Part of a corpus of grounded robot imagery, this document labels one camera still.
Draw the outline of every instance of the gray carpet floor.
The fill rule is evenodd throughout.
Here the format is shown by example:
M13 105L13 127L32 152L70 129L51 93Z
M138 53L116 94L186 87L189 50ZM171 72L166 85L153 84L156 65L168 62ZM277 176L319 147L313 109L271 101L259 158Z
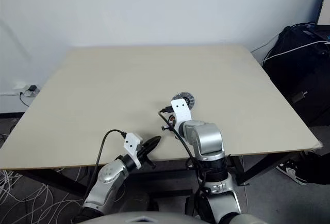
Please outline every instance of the gray carpet floor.
M0 133L7 134L10 127L12 127L18 120L17 119L0 119ZM313 127L311 128L315 136L324 144L324 148L317 151L319 154L330 152L330 127ZM262 156L244 156L245 169L251 167L254 163L260 160ZM182 168L183 161L173 162L158 162L157 170L169 168ZM78 168L68 168L62 171L68 177L75 178L78 173ZM81 183L86 183L87 178L81 180ZM249 212L268 223L330 223L330 186L308 184L300 186L292 181L287 176L283 175L276 169L273 169L266 174L253 178L250 184L244 186L236 186L236 193L241 205L242 212ZM18 199L24 198L39 189L42 186L40 182L22 177L10 191L11 194ZM130 183L126 187L124 197L115 203L113 211L116 212L120 206L125 202L127 197L136 192L158 192L158 191L171 191L178 189L192 188L196 190L197 182L195 177L186 178L184 180L156 180L149 183ZM65 192L50 187L54 195L54 202L60 201L66 195ZM74 195L69 195L67 199L79 199ZM45 200L45 192L36 199L36 208L41 206ZM159 198L160 211L170 212L184 212L186 197L171 197ZM17 202L10 196L6 199L4 204L0 206L0 221L10 208ZM24 201L17 204L9 214L5 217L3 223L36 223L42 211L51 205L51 199L48 200L44 207L35 211L33 220L31 215L22 218L20 221L15 222L20 217L32 211L32 201L25 203ZM70 223L71 218L77 213L79 207L74 203L70 203L58 215L57 223ZM40 223L48 223L51 213L42 220ZM56 215L50 223L56 223Z

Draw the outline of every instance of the wooden table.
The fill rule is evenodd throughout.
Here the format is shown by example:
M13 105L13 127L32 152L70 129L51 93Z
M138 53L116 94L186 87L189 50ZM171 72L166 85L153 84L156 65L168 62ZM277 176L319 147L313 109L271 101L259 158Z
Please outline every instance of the wooden table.
M70 51L43 87L0 149L0 168L94 165L110 129L161 135L153 160L186 158L157 115L182 91L195 97L194 119L217 124L226 154L322 146L242 46L87 47ZM111 135L101 163L123 153Z

